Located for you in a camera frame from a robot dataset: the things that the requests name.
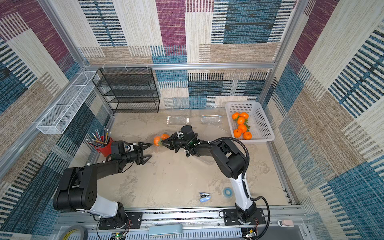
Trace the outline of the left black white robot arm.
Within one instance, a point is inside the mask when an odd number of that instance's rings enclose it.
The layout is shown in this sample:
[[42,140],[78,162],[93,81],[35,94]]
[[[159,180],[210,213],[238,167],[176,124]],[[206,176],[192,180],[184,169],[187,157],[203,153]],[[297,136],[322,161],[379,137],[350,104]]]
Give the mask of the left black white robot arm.
[[144,150],[150,146],[151,143],[115,141],[111,143],[111,154],[105,161],[65,169],[54,195],[54,209],[98,216],[108,229],[127,226],[129,217],[123,204],[100,196],[98,180],[122,173],[129,163],[144,165],[152,157],[144,154]]

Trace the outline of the clear clamshell container back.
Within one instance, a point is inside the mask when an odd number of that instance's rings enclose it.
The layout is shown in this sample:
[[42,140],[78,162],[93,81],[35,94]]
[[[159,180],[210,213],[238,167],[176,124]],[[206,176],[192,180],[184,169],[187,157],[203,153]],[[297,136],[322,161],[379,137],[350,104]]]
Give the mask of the clear clamshell container back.
[[223,117],[220,115],[202,115],[202,124],[220,125],[223,123]]

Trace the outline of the clear clamshell container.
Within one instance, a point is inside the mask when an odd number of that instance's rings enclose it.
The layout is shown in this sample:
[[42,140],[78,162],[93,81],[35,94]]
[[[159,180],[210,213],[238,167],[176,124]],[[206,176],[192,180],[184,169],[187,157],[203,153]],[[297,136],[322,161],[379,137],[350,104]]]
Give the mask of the clear clamshell container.
[[223,123],[223,117],[220,115],[202,115],[202,124],[220,125]]
[[171,135],[172,133],[170,131],[157,132],[151,137],[152,144],[156,148],[163,147],[163,141],[168,139]]
[[168,116],[167,124],[168,125],[188,125],[190,118],[187,116]]
[[217,166],[216,160],[212,156],[200,156],[200,157],[197,157],[197,159],[204,166]]

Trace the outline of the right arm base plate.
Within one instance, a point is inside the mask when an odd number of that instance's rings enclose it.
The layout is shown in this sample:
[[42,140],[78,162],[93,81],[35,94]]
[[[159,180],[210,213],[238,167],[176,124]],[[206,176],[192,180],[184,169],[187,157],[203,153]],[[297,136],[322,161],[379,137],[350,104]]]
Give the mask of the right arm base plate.
[[224,209],[219,213],[224,219],[225,226],[236,225],[265,225],[267,223],[265,214],[261,208],[242,211],[240,209]]

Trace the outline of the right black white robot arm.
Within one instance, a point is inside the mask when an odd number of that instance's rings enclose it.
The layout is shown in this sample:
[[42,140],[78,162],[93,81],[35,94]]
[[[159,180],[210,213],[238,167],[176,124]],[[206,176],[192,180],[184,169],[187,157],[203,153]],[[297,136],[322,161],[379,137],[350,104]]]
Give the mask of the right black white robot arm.
[[240,223],[248,224],[256,217],[257,205],[249,193],[246,172],[250,155],[246,146],[236,138],[221,137],[213,141],[198,138],[190,125],[161,141],[176,153],[184,150],[186,157],[213,157],[222,174],[229,178],[236,198],[235,207]]

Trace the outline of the orange pair with leaves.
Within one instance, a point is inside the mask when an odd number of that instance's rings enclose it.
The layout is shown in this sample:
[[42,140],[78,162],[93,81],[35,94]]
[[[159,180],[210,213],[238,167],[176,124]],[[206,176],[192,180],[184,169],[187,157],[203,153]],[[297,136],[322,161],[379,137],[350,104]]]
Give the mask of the orange pair with leaves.
[[234,113],[232,115],[233,120],[238,120],[240,117],[243,117],[247,120],[249,118],[249,114],[247,114],[247,113]]

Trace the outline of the clear clamshell container front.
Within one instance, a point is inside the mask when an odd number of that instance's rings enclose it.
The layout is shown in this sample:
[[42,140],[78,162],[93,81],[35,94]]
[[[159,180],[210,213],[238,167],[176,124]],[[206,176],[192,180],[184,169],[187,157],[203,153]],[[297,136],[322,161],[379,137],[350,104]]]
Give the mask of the clear clamshell container front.
[[152,144],[156,148],[163,147],[163,141],[168,139],[171,135],[172,133],[170,131],[157,132],[151,137]]

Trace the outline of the white plastic perforated basket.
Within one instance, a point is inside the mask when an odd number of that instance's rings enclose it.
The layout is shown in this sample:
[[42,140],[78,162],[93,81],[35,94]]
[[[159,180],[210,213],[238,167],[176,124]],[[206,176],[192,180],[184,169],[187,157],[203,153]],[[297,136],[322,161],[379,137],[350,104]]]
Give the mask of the white plastic perforated basket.
[[258,102],[229,102],[225,105],[231,135],[234,137],[233,131],[238,129],[237,120],[232,119],[234,113],[249,114],[247,125],[250,127],[249,132],[252,133],[251,140],[244,140],[243,134],[240,138],[236,138],[245,144],[266,143],[275,139],[275,134],[272,130],[268,118]]

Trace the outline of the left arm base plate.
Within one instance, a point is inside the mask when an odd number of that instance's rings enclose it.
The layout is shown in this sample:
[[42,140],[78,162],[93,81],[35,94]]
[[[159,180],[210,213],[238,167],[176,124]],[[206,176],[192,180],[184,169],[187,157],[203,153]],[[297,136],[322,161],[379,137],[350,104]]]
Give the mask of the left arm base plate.
[[142,223],[143,212],[125,212],[123,217],[101,219],[98,230],[128,230],[139,229]]

